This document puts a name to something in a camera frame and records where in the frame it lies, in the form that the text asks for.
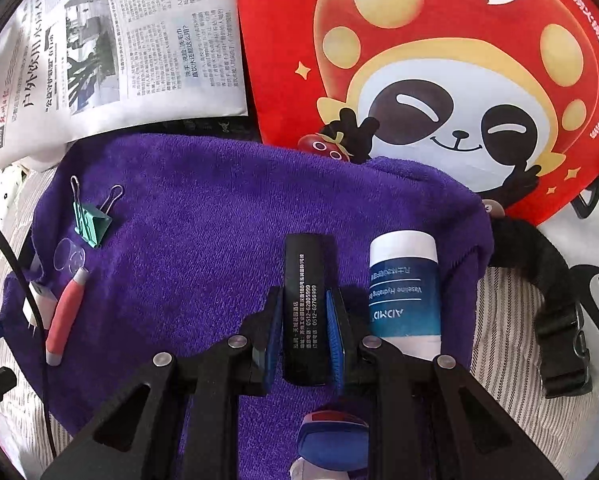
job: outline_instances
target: panda nose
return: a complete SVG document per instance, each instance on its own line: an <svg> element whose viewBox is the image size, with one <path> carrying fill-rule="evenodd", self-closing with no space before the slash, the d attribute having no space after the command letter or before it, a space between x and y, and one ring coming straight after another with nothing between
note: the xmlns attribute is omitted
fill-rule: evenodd
<svg viewBox="0 0 599 480"><path fill-rule="evenodd" d="M453 132L453 137L457 140L468 139L468 132L465 132L464 130L455 130Z"/></svg>

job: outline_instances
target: binder clip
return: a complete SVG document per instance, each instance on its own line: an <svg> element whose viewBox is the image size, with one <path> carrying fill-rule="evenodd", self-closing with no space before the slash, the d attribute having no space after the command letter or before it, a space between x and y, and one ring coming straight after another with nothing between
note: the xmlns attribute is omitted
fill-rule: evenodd
<svg viewBox="0 0 599 480"><path fill-rule="evenodd" d="M93 248L102 244L102 239L113 219L108 215L113 204L124 195L124 188L120 184L113 186L104 203L99 207L83 204L80 200L80 181L73 175L70 178L73 190L73 212L75 213L75 232L88 242Z"/></svg>

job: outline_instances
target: red pen-shaped tool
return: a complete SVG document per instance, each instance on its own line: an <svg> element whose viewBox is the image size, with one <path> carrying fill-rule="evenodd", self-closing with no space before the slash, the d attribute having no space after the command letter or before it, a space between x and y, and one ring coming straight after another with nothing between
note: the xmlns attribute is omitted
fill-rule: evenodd
<svg viewBox="0 0 599 480"><path fill-rule="evenodd" d="M68 334L84 298L84 284L87 279L88 271L80 267L58 301L49 336L46 338L46 362L50 366L57 366L62 362Z"/></svg>

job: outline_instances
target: silver rivet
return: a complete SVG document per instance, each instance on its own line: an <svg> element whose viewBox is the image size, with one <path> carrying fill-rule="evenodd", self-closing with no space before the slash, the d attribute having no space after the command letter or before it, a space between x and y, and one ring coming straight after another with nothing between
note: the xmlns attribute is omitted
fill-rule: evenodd
<svg viewBox="0 0 599 480"><path fill-rule="evenodd" d="M368 335L361 340L361 344L366 348L379 348L381 346L381 339L376 335Z"/></svg>
<svg viewBox="0 0 599 480"><path fill-rule="evenodd" d="M228 346L231 348L244 348L248 343L248 339L241 334L235 334L228 338Z"/></svg>
<svg viewBox="0 0 599 480"><path fill-rule="evenodd" d="M457 361L455 361L455 358L452 355L440 355L437 358L437 364L439 365L439 368L452 370L457 364Z"/></svg>
<svg viewBox="0 0 599 480"><path fill-rule="evenodd" d="M171 364L172 360L173 356L171 354L169 354L168 352L160 352L159 354L156 354L155 357L153 357L153 364L155 366L166 366Z"/></svg>

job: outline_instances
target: panda mouth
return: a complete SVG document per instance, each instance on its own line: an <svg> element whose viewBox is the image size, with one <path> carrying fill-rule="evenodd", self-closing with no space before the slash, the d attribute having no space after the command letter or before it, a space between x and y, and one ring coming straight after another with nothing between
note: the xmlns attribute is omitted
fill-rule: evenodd
<svg viewBox="0 0 599 480"><path fill-rule="evenodd" d="M446 144L442 144L441 142L439 142L439 140L437 140L435 138L435 136L431 137L431 140L438 146L441 146L442 148L444 148L446 150L451 150L451 152L474 152L475 150L481 150L483 148L483 146L480 144L476 148L467 148L465 150L462 150L459 147L459 143L461 142L461 139L458 139L457 142L455 143L455 146L452 146L452 147L447 146Z"/></svg>

